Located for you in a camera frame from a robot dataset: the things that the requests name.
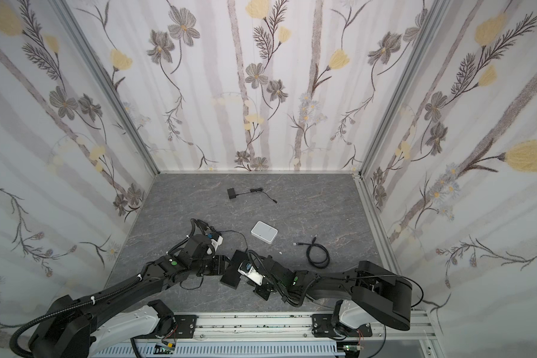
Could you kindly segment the black network switch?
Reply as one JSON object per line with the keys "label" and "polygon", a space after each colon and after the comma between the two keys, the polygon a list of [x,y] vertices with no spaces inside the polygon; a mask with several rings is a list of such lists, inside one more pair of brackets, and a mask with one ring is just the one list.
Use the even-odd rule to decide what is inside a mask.
{"label": "black network switch", "polygon": [[220,279],[220,283],[231,289],[237,289],[241,281],[241,274],[238,272],[238,269],[247,259],[247,255],[244,251],[235,251],[228,261],[228,265],[226,266],[225,273]]}

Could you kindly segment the black power adapter with cable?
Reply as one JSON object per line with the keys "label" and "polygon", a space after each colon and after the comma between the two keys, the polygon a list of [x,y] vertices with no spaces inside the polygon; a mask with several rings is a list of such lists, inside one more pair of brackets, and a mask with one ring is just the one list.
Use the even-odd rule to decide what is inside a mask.
{"label": "black power adapter with cable", "polygon": [[247,250],[249,250],[249,242],[246,236],[238,231],[218,230],[202,219],[191,219],[190,222],[192,225],[192,228],[189,234],[190,236],[200,233],[208,237],[207,234],[217,232],[220,235],[222,235],[222,237],[224,238],[224,241],[219,246],[219,248],[223,247],[223,248],[237,249],[237,250],[244,251],[244,252],[247,252]]}

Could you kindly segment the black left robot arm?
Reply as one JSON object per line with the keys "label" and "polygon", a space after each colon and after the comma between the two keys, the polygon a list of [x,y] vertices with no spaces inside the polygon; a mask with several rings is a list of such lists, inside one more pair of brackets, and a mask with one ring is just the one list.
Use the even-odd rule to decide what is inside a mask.
{"label": "black left robot arm", "polygon": [[135,276],[82,298],[56,300],[46,314],[13,333],[10,350],[18,357],[88,357],[97,341],[94,333],[129,307],[192,275],[222,275],[225,258],[216,253],[222,234],[200,219],[190,222],[191,231],[180,243]]}

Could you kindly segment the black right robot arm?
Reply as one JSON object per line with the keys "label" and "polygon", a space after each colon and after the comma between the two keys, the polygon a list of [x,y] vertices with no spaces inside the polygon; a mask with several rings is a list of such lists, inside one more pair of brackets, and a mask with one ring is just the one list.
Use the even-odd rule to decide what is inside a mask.
{"label": "black right robot arm", "polygon": [[413,285],[370,261],[361,261],[352,270],[323,274],[292,271],[272,257],[260,259],[252,252],[248,256],[238,272],[255,284],[256,294],[264,300],[274,292],[292,307],[301,307],[308,297],[351,301],[388,328],[410,330]]}

